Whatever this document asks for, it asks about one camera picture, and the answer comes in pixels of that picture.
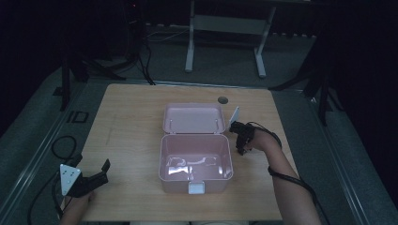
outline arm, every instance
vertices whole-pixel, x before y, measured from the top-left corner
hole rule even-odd
[[[246,144],[245,148],[263,151],[273,171],[299,179],[282,148],[268,133],[256,130],[253,139]],[[272,177],[272,180],[275,197],[285,224],[321,224],[308,190],[278,177]]]
[[[67,207],[64,209],[64,216],[59,222],[60,225],[77,225],[83,218],[83,215],[90,202],[94,197],[94,192],[90,192],[81,198],[65,198]]]

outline open lid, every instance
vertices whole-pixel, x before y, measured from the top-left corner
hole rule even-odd
[[[217,103],[169,103],[163,130],[167,133],[223,133],[222,107]]]

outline wooden table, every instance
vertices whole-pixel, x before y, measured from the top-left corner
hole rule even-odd
[[[235,148],[236,134],[228,130],[234,176],[223,193],[189,195],[165,193],[159,178],[162,121],[170,102],[218,102],[225,124],[236,106],[239,122],[255,121],[275,132],[296,168],[280,117],[268,90],[228,87],[111,84],[88,135],[79,164],[84,176],[98,173],[111,161],[109,183],[99,187],[85,214],[86,221],[198,221],[281,219],[264,153],[244,156]]]

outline plastic box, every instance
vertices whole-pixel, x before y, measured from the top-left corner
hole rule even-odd
[[[170,103],[163,121],[159,176],[167,193],[222,192],[233,175],[222,108]]]

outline container latch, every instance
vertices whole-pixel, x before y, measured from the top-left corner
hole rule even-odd
[[[205,182],[190,181],[188,184],[189,194],[205,194]]]

